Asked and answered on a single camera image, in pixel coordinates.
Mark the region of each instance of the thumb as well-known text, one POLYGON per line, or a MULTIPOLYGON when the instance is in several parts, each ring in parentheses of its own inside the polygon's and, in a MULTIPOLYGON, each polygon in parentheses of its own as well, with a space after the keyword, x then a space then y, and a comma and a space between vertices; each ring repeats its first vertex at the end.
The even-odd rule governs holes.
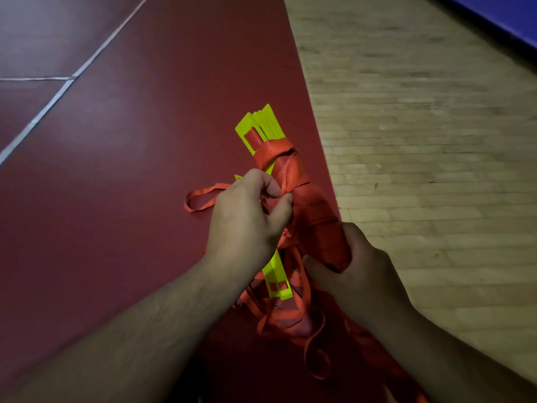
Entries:
POLYGON ((293 214, 293 196, 288 193, 281 197, 270 215, 268 216, 268 225, 271 235, 280 236, 284 231, 285 225, 293 214))
POLYGON ((336 280, 339 279, 338 274, 330 271, 328 267, 310 255, 305 255, 302 258, 302 262, 310 276, 313 277, 313 280, 321 284, 326 291, 331 293, 335 287, 334 284, 336 280))

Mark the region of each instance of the floor line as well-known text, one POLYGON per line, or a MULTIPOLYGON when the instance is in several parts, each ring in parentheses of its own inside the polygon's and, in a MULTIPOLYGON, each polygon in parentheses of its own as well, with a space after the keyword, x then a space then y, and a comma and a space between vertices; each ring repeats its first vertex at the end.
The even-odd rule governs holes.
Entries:
POLYGON ((72 80, 76 79, 74 76, 43 76, 37 78, 0 78, 2 82, 23 82, 23 81, 36 81, 36 80, 72 80))
POLYGON ((121 23, 120 26, 103 42, 103 44, 98 47, 98 49, 89 57, 89 59, 84 62, 84 64, 70 76, 64 85, 57 91, 57 93, 52 97, 52 99, 46 104, 46 106, 41 109, 41 111, 34 117, 30 123, 26 125, 25 128, 0 152, 0 165, 11 155, 11 153, 17 148, 19 144, 24 140, 24 138, 31 133, 31 131, 37 126, 37 124, 46 116, 50 109, 56 104, 58 100, 67 92, 67 89, 77 80, 77 78, 84 73, 84 71, 93 63, 93 61, 99 56, 99 54, 106 48, 110 42, 117 36, 117 34, 127 25, 127 23, 134 17, 134 14, 145 4, 147 0, 142 0, 136 6, 133 12, 121 23))

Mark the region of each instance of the forearm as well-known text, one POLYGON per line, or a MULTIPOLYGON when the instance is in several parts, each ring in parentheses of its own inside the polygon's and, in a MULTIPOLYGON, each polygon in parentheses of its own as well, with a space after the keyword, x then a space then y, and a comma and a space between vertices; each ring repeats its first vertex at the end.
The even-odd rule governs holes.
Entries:
POLYGON ((248 278, 222 279, 203 260, 61 352, 8 402, 155 402, 166 396, 211 325, 248 278))
POLYGON ((535 385, 415 310, 393 311, 372 332, 434 403, 537 401, 535 385))

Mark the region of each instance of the orange nylon webbing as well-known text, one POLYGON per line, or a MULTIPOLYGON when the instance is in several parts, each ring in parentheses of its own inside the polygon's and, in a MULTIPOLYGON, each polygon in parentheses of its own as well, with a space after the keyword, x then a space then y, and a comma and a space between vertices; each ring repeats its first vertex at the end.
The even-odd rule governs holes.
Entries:
MULTIPOLYGON (((330 361, 324 351, 312 346, 315 337, 324 327, 325 317, 322 311, 311 304, 312 285, 302 264, 302 255, 309 254, 331 270, 342 272, 350 264, 350 250, 339 219, 320 187, 310 182, 299 154, 289 139, 268 140, 254 149, 257 149, 253 158, 258 168, 267 169, 275 160, 272 177, 280 185, 283 195, 288 192, 293 194, 293 216, 278 243, 278 249, 284 254, 284 268, 293 288, 293 298, 281 301, 259 296, 259 290, 264 288, 260 285, 264 281, 263 273, 260 272, 241 294, 236 306, 246 304, 259 319, 257 331, 260 336, 268 339, 286 337, 294 344, 303 346, 308 369, 315 378, 325 379, 330 374, 330 361), (320 320, 315 320, 312 313, 318 315, 320 320), (323 370, 311 370, 311 360, 314 357, 317 362, 322 362, 323 370)), ((196 210, 192 210, 187 203, 193 196, 222 189, 219 188, 222 185, 224 184, 216 184, 209 189, 189 193, 185 208, 189 212, 196 212, 212 206, 215 199, 196 210)), ((277 202, 278 199, 262 197, 267 212, 271 212, 277 202)), ((416 382, 382 345, 369 332, 343 315, 347 331, 357 341, 364 359, 383 375, 385 384, 395 399, 399 403, 426 403, 416 382)))

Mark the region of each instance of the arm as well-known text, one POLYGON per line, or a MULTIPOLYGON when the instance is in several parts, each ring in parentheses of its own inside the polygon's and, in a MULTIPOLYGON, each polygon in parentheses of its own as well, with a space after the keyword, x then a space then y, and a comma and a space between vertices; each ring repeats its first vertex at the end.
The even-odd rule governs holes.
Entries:
POLYGON ((205 333, 274 254, 291 196, 266 216, 262 191, 281 195, 268 174, 251 170, 220 194, 206 255, 196 266, 60 353, 5 401, 165 398, 205 333))
POLYGON ((344 224, 353 260, 341 274, 306 256, 310 274, 345 313, 367 328, 433 402, 537 401, 537 387, 416 311, 389 256, 344 224))

